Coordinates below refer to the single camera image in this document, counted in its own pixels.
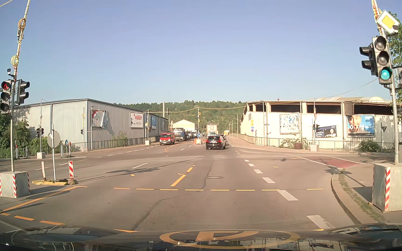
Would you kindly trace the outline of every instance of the red van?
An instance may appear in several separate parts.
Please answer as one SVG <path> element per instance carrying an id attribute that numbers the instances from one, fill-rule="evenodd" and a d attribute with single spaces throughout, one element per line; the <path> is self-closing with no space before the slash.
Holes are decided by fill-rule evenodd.
<path id="1" fill-rule="evenodd" d="M 175 143 L 174 133 L 163 133 L 159 139 L 159 145 L 173 145 Z"/>

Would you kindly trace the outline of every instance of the poster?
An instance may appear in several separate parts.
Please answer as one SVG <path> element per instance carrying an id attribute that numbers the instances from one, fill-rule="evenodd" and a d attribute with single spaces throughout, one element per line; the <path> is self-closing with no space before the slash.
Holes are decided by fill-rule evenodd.
<path id="1" fill-rule="evenodd" d="M 155 116 L 151 116 L 151 128 L 152 129 L 156 129 L 156 125 L 157 125 L 157 123 L 156 123 L 156 117 Z"/>
<path id="2" fill-rule="evenodd" d="M 92 110 L 92 127 L 106 127 L 106 111 Z"/>
<path id="3" fill-rule="evenodd" d="M 349 138 L 373 138 L 375 137 L 374 115 L 348 115 L 347 137 Z"/>
<path id="4" fill-rule="evenodd" d="M 280 134 L 298 134 L 299 132 L 298 113 L 280 114 Z"/>
<path id="5" fill-rule="evenodd" d="M 316 138 L 334 138 L 337 137 L 336 126 L 320 126 L 316 131 Z"/>
<path id="6" fill-rule="evenodd" d="M 143 114 L 142 113 L 130 113 L 131 121 L 130 125 L 131 128 L 143 128 Z"/>

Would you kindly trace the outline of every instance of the blue truck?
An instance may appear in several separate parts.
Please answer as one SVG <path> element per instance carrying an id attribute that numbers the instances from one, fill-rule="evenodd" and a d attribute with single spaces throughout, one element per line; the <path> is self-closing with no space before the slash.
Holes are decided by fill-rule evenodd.
<path id="1" fill-rule="evenodd" d="M 188 134 L 184 128 L 174 128 L 173 133 L 175 134 L 175 141 L 186 141 L 188 139 Z"/>

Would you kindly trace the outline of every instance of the manhole cover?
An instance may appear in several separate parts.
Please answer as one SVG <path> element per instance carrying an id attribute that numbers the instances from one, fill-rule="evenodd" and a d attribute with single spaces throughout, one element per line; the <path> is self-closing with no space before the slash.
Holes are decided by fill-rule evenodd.
<path id="1" fill-rule="evenodd" d="M 223 179 L 224 177 L 221 177 L 221 176 L 207 176 L 207 177 L 204 177 L 205 179 Z"/>

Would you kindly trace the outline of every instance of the forested hill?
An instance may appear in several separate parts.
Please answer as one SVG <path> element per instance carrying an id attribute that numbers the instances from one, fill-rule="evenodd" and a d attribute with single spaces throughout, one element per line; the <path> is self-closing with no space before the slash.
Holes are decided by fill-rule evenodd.
<path id="1" fill-rule="evenodd" d="M 165 103 L 165 110 L 169 112 L 176 112 L 176 113 L 169 113 L 170 120 L 174 122 L 178 122 L 181 119 L 186 119 L 193 123 L 197 123 L 197 109 L 188 111 L 188 112 L 181 112 L 193 109 L 195 107 L 203 107 L 203 108 L 234 108 L 244 106 L 246 103 L 244 102 L 226 102 L 226 101 L 212 101 L 212 102 L 195 102 L 186 100 L 182 103 Z M 117 104 L 121 106 L 126 106 L 142 111 L 162 111 L 162 103 L 141 103 L 141 104 Z M 241 117 L 243 112 L 243 108 L 237 109 L 227 109 L 227 110 L 217 110 L 217 109 L 200 109 L 201 116 L 200 116 L 200 128 L 205 129 L 205 125 L 209 123 L 216 124 L 218 123 L 218 130 L 223 132 L 229 128 L 229 123 L 232 122 L 234 124 L 234 131 L 237 128 L 237 114 L 238 117 Z"/>

